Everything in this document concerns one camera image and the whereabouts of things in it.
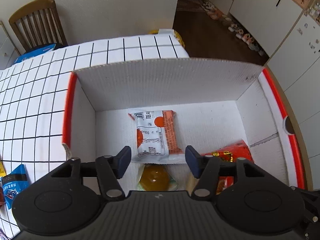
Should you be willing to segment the white checked tablecloth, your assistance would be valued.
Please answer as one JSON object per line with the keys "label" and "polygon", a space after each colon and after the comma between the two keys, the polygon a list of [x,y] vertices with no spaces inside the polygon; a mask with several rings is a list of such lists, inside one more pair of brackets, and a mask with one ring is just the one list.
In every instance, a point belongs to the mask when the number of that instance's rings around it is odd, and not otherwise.
{"label": "white checked tablecloth", "polygon": [[184,58],[174,34],[85,42],[16,63],[1,71],[1,165],[24,165],[34,182],[67,159],[62,123],[70,73],[127,60]]}

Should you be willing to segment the white wall cabinets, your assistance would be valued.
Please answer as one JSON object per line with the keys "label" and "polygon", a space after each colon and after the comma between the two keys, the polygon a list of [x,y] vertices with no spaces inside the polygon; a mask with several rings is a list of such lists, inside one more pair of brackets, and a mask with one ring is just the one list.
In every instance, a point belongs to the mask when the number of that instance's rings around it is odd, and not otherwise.
{"label": "white wall cabinets", "polygon": [[319,189],[319,24],[293,0],[233,0],[227,11],[269,57],[235,101],[254,161]]}

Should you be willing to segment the red gold snack packet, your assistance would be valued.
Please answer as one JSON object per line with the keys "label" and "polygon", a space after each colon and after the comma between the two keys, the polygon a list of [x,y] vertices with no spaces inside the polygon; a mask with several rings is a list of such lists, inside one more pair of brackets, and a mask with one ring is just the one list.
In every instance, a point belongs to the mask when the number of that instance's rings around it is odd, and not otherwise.
{"label": "red gold snack packet", "polygon": [[[219,157],[222,161],[229,163],[236,162],[238,158],[245,158],[251,162],[254,162],[249,147],[243,140],[239,140],[233,144],[212,152],[201,153],[200,155],[205,157]],[[233,177],[219,177],[216,194],[220,194],[223,190],[232,186],[233,182]]]}

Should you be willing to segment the red cardboard box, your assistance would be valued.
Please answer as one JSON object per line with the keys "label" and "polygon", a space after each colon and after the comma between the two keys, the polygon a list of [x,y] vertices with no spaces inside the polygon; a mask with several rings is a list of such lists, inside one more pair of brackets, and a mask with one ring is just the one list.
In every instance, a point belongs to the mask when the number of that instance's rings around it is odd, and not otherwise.
{"label": "red cardboard box", "polygon": [[153,59],[77,69],[67,74],[62,127],[67,157],[84,162],[132,159],[120,184],[137,187],[144,164],[167,165],[180,188],[190,171],[184,150],[213,153],[243,141],[253,161],[289,186],[305,187],[298,143],[270,72],[251,63]]}

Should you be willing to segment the white orange snack packet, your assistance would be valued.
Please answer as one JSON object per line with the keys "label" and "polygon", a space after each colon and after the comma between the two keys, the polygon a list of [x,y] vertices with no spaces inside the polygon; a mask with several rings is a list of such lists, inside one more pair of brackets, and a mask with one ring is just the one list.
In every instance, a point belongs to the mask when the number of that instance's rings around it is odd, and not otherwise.
{"label": "white orange snack packet", "polygon": [[132,110],[128,113],[136,126],[136,153],[132,161],[141,164],[173,165],[185,162],[177,143],[172,110]]}

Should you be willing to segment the brown egg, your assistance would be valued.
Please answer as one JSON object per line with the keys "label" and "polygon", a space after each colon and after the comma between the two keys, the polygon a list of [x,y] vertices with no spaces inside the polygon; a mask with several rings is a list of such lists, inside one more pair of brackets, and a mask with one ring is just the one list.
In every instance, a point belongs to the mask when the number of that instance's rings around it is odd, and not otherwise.
{"label": "brown egg", "polygon": [[176,191],[178,182],[169,173],[166,165],[144,164],[138,171],[137,190]]}

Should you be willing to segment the wooden chair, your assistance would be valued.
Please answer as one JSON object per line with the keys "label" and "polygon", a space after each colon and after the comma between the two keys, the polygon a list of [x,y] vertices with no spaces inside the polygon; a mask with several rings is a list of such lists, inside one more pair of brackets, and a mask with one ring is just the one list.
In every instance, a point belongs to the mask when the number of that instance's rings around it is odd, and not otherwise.
{"label": "wooden chair", "polygon": [[9,18],[9,24],[25,51],[51,43],[67,46],[55,0],[34,0]]}

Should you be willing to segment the blue snack packet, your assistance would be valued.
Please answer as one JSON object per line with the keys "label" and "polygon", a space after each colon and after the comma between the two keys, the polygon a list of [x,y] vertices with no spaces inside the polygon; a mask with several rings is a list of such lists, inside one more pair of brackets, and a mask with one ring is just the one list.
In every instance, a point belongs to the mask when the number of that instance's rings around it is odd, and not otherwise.
{"label": "blue snack packet", "polygon": [[5,203],[10,210],[16,196],[30,185],[25,165],[17,166],[9,175],[2,178]]}

